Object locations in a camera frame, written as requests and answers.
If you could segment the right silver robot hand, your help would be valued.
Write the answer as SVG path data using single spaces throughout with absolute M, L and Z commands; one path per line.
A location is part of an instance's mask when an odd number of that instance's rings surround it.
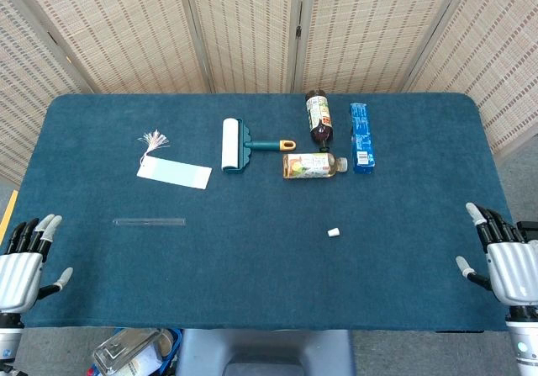
M 519 229 L 491 209 L 466 203 L 488 266 L 483 276 L 465 257 L 456 265 L 468 281 L 492 292 L 507 306 L 537 305 L 537 241 L 524 238 Z

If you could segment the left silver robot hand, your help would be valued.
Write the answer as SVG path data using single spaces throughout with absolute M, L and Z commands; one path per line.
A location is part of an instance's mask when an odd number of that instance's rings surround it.
M 36 301 L 60 292 L 71 280 L 73 269 L 66 268 L 49 285 L 40 284 L 55 233 L 62 222 L 58 214 L 33 218 L 18 224 L 1 255 L 1 313 L 21 315 Z

